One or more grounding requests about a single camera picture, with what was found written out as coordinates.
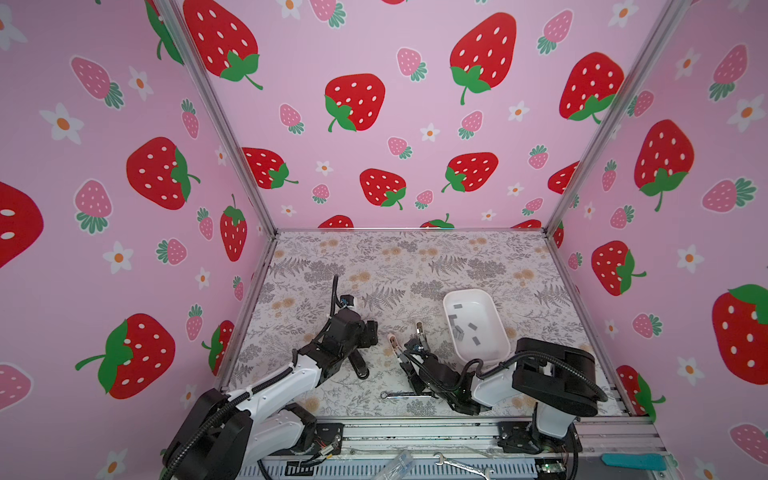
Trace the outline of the black stapler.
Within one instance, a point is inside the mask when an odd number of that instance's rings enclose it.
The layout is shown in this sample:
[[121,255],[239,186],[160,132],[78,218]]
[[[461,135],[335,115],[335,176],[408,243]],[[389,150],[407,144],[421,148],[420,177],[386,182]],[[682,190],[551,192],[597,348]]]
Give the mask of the black stapler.
[[349,355],[348,360],[349,360],[349,362],[350,362],[350,364],[351,364],[351,366],[352,366],[356,376],[359,379],[365,380],[365,379],[367,379],[369,377],[370,370],[368,368],[368,365],[367,365],[365,359],[362,357],[362,354],[358,350],[353,351]]

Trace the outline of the pink mini stapler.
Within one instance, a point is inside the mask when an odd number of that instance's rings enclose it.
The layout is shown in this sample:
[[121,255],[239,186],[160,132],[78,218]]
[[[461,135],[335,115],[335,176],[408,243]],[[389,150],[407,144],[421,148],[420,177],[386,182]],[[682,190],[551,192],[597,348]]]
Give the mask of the pink mini stapler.
[[402,346],[400,345],[399,341],[397,340],[396,336],[394,334],[390,334],[388,336],[388,341],[391,345],[391,348],[396,356],[400,356],[403,352]]

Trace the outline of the beige mini stapler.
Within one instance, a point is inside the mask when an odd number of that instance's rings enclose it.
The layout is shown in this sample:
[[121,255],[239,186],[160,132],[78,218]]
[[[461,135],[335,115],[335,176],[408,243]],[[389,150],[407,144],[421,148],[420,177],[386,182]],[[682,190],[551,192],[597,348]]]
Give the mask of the beige mini stapler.
[[418,349],[421,351],[429,351],[429,344],[425,333],[425,328],[422,322],[416,323],[416,337],[418,343]]

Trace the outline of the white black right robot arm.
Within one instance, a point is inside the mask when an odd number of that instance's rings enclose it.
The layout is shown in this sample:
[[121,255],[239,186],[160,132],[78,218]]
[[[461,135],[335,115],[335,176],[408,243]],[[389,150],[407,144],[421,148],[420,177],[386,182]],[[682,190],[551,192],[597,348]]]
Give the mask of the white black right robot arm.
[[524,337],[496,366],[486,370],[475,358],[457,371],[416,337],[401,345],[391,335],[389,342],[414,392],[431,392],[459,414],[477,416],[516,396],[533,398],[534,437],[562,440],[576,419],[596,416],[608,400],[596,382],[594,356],[580,349]]

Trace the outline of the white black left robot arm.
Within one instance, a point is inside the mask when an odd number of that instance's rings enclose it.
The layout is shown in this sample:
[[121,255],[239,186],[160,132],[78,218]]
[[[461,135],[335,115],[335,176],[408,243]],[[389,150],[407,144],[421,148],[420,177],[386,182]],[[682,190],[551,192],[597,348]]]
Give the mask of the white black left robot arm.
[[337,294],[338,282],[335,275],[325,325],[286,366],[242,389],[213,388],[198,398],[163,455],[162,479],[235,479],[247,461],[310,448],[317,419],[294,399],[346,362],[359,379],[368,378],[360,351],[378,343],[378,323],[361,318],[352,295]]

